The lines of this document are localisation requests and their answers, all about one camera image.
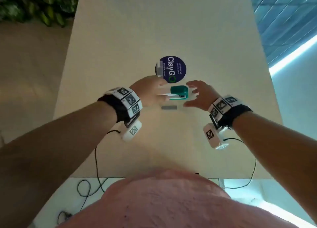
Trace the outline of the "black wristband with marker tiles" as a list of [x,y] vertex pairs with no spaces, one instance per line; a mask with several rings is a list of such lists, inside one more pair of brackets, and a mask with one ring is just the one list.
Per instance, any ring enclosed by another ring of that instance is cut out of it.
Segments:
[[232,128],[234,120],[240,115],[252,112],[249,106],[244,105],[238,98],[231,95],[217,98],[208,108],[209,116],[216,130]]
[[137,120],[143,108],[137,94],[132,89],[124,87],[107,91],[98,101],[113,107],[117,115],[117,123],[124,122],[126,127],[130,127]]

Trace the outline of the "green leafy plant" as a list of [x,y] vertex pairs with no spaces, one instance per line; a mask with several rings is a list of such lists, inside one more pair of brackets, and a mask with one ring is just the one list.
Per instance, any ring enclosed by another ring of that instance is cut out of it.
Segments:
[[0,0],[0,22],[39,20],[47,27],[65,27],[75,17],[79,0]]

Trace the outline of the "person's right forearm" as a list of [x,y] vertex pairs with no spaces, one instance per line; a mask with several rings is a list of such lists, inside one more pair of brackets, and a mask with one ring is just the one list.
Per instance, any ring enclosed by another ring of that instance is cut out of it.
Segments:
[[232,127],[317,224],[317,141],[251,111],[235,118]]

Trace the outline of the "pink shirt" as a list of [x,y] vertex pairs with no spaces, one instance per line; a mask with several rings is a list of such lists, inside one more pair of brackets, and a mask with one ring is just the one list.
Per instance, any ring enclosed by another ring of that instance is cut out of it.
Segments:
[[214,182],[179,170],[155,170],[114,182],[93,204],[57,228],[297,228],[232,198]]

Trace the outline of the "green stapler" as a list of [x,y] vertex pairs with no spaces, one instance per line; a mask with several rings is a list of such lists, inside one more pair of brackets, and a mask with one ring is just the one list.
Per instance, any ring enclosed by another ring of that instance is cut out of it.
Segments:
[[178,85],[170,87],[170,100],[186,100],[189,96],[188,86]]

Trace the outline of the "person's left hand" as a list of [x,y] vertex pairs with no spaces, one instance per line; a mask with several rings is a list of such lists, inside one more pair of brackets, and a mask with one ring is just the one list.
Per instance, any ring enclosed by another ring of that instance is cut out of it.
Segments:
[[143,107],[162,105],[170,99],[169,96],[160,93],[160,86],[167,84],[167,81],[163,78],[153,76],[144,77],[131,86],[135,94],[139,97]]

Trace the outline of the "person's right hand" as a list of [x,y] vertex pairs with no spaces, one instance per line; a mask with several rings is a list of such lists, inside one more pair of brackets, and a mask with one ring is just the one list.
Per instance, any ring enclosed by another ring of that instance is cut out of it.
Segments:
[[193,89],[193,94],[197,94],[195,99],[199,100],[198,109],[200,110],[208,111],[212,103],[221,97],[221,95],[211,85],[205,83],[204,81],[188,81],[186,85]]

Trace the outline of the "round dark blue sticker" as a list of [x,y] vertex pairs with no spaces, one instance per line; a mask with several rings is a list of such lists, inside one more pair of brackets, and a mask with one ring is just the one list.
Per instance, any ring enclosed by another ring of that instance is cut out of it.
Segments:
[[187,68],[184,61],[176,56],[165,56],[160,59],[163,62],[164,76],[168,84],[182,81],[186,75]]

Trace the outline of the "white light strip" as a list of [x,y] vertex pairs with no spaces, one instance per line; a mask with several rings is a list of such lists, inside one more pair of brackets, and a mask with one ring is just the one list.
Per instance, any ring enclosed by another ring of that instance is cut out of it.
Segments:
[[317,34],[309,39],[307,42],[300,45],[298,48],[293,50],[291,53],[286,55],[284,58],[275,62],[274,65],[269,67],[270,76],[273,77],[275,74],[280,72],[283,68],[293,62],[296,58],[300,57],[303,53],[309,50],[312,46],[317,43]]

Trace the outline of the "person's left forearm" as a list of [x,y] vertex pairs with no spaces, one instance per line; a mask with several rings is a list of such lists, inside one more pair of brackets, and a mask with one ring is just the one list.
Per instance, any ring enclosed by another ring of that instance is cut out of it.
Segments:
[[116,121],[95,102],[0,148],[0,228],[27,228]]

